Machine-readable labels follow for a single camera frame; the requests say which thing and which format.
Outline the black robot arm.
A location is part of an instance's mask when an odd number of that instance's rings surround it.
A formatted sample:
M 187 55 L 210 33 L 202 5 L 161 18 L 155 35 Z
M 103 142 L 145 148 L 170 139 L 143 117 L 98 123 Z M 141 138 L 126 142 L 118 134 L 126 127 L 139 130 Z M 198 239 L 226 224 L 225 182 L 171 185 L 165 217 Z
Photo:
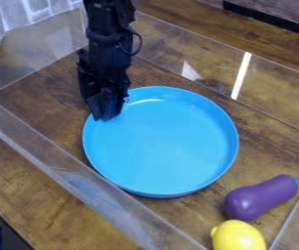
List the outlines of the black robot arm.
M 82 97 L 94 120 L 106 121 L 121 112 L 130 80 L 126 74 L 133 50 L 131 28 L 135 8 L 131 0 L 83 0 L 87 14 L 89 48 L 77 54 L 78 82 Z

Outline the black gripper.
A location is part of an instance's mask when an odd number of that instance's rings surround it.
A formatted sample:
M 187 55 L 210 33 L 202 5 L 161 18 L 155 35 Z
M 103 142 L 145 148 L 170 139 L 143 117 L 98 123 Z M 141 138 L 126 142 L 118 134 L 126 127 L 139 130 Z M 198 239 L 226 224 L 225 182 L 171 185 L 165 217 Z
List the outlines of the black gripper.
M 86 29 L 89 48 L 78 52 L 79 90 L 94 120 L 111 119 L 121 112 L 130 80 L 126 74 L 131 63 L 133 33 L 121 29 L 102 34 Z

